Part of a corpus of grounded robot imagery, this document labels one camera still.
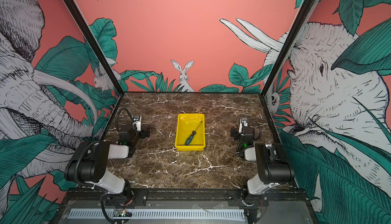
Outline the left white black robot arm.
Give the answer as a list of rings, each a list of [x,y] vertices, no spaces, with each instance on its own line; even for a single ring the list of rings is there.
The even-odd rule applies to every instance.
[[[127,108],[118,111],[115,124],[118,144],[101,140],[82,142],[66,166],[64,178],[79,186],[96,188],[119,205],[127,206],[134,202],[136,194],[129,181],[107,169],[108,161],[132,158],[138,141],[148,138],[150,129],[142,130],[142,116],[133,116]]]

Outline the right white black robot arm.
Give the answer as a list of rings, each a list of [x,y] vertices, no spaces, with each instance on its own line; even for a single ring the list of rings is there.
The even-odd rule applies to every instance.
[[[231,137],[238,141],[236,154],[257,165],[257,174],[246,184],[247,192],[251,195],[262,195],[273,187],[293,181],[295,177],[284,146],[256,143],[262,135],[260,124],[258,129],[256,135],[246,118],[240,119],[238,129],[231,129]]]

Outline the green handled screwdriver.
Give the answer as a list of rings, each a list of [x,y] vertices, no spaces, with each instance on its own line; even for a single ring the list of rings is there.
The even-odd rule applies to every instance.
[[[197,134],[197,130],[199,129],[199,127],[202,125],[203,121],[200,122],[200,124],[197,126],[197,128],[195,130],[192,131],[192,133],[190,134],[190,136],[186,139],[185,141],[185,146],[188,146],[191,144],[191,142],[193,141],[193,138],[195,137],[195,135]]]

